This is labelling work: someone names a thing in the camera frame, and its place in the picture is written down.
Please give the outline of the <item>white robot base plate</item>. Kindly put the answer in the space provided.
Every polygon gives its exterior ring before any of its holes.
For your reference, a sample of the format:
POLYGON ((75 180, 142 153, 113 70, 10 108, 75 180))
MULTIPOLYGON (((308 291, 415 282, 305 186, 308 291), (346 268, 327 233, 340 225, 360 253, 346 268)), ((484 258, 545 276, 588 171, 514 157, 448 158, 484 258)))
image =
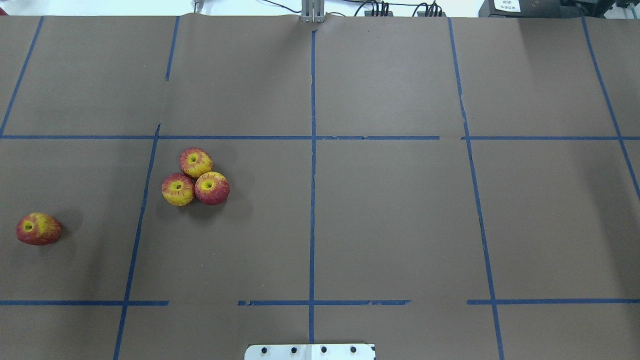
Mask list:
POLYGON ((247 347, 245 360, 375 360, 373 344, 254 344, 247 347))

